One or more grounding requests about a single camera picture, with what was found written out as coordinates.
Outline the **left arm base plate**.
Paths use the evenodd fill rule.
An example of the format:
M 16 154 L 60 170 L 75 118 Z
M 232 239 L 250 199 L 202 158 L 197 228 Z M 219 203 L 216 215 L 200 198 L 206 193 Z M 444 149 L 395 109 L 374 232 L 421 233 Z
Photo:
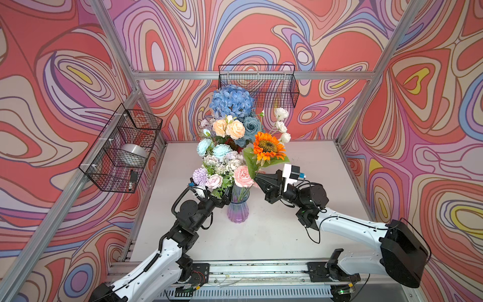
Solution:
M 207 262 L 181 266 L 182 273 L 177 283 L 203 285 L 209 281 L 210 264 Z

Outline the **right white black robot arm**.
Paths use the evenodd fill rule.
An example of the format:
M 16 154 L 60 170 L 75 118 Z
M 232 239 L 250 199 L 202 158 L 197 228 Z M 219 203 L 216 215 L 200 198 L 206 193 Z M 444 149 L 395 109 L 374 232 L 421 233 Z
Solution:
M 254 181 L 270 204 L 284 201 L 297 208 L 297 219 L 306 230 L 337 234 L 369 248 L 361 254 L 336 249 L 327 262 L 329 270 L 346 275 L 386 275 L 407 288 L 420 287 L 430 252 L 403 220 L 376 223 L 331 210 L 322 184 L 298 184 L 281 170 L 258 173 Z

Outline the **blue purple glass vase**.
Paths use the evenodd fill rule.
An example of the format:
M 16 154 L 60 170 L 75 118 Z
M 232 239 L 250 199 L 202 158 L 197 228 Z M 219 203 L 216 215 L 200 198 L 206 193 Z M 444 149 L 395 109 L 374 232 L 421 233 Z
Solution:
M 234 186 L 231 192 L 231 202 L 228 205 L 228 219 L 234 223 L 243 223 L 249 217 L 247 201 L 250 189 L 247 187 Z

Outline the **white blossom branch stem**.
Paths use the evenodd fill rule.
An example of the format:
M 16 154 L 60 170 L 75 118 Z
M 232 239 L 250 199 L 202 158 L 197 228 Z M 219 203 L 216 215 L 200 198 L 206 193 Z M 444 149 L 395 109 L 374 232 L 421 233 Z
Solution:
M 275 131 L 279 134 L 279 138 L 273 136 L 271 133 L 261 134 L 261 140 L 273 143 L 274 145 L 285 145 L 291 140 L 291 135 L 288 133 L 288 128 L 285 125 L 285 120 L 289 117 L 288 110 L 284 108 L 275 108 L 274 116 L 276 117 Z

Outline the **cream peach rose bunch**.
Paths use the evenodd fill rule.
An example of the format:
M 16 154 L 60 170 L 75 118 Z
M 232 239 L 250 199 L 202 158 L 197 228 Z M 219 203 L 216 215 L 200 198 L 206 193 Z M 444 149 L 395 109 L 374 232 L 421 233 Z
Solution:
M 233 140 L 238 140 L 245 136 L 244 124 L 231 115 L 216 120 L 213 123 L 213 129 L 216 135 L 222 138 L 230 137 Z

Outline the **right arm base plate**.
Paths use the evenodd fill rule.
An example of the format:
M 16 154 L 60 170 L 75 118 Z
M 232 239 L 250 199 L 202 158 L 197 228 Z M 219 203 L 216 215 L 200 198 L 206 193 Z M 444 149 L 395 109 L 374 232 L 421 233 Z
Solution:
M 347 274 L 337 264 L 327 262 L 308 262 L 306 273 L 313 283 L 358 283 L 361 280 L 360 274 Z

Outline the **orange flower stem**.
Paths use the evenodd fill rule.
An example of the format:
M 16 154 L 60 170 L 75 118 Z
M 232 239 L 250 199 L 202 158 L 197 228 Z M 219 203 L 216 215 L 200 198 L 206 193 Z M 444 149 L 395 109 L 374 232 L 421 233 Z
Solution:
M 261 169 L 289 163 L 285 146 L 274 136 L 265 132 L 258 132 L 251 147 L 243 152 L 249 175 L 255 179 Z

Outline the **white green flower bunch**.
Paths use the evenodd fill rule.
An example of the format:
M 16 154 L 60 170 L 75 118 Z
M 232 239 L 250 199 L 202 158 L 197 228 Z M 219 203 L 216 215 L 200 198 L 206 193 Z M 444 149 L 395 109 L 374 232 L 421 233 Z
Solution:
M 239 187 L 246 196 L 255 181 L 249 175 L 249 167 L 237 152 L 229 152 L 221 159 L 215 155 L 203 157 L 202 166 L 193 172 L 192 180 L 204 187 L 217 199 L 229 197 L 231 190 Z

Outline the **blue hydrangea flower stem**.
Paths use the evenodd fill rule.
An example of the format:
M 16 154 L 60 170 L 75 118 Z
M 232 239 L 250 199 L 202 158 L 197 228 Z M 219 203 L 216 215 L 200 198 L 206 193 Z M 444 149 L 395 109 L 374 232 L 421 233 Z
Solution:
M 214 91 L 210 109 L 213 116 L 218 119 L 231 115 L 239 120 L 244 120 L 252 115 L 254 104 L 254 98 L 246 89 L 228 85 Z

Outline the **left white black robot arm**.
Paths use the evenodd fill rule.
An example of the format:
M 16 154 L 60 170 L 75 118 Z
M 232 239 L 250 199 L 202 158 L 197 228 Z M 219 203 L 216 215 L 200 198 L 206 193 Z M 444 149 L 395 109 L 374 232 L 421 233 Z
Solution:
M 131 272 L 111 285 L 101 284 L 89 301 L 153 301 L 173 284 L 181 293 L 193 293 L 209 280 L 209 264 L 194 264 L 187 255 L 199 238 L 199 229 L 207 230 L 215 208 L 231 202 L 231 190 L 216 197 L 214 192 L 190 184 L 171 208 L 176 221 L 163 235 L 158 248 Z

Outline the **white purple mixed bouquet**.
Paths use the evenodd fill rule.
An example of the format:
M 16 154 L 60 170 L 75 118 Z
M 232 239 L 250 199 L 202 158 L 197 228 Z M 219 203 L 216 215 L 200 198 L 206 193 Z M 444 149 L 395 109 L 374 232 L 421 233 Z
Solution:
M 215 130 L 213 128 L 216 120 L 214 118 L 205 118 L 201 121 L 201 136 L 202 138 L 213 138 L 216 136 Z

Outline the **teal rose flower stem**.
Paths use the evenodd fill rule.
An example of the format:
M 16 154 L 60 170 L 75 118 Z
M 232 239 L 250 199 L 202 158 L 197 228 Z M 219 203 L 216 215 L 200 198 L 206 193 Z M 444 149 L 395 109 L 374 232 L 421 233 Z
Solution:
M 263 130 L 262 123 L 258 117 L 246 117 L 243 125 L 245 134 L 242 138 L 235 141 L 235 144 L 241 148 L 246 147 L 249 143 L 255 141 L 255 136 Z

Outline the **pale teal flower stem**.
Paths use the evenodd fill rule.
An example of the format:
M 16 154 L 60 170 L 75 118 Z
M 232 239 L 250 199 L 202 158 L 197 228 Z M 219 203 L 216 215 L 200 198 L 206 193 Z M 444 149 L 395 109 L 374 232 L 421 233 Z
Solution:
M 233 152 L 233 148 L 227 142 L 226 137 L 220 137 L 209 129 L 203 129 L 196 152 L 200 157 L 214 156 L 221 161 L 230 152 Z

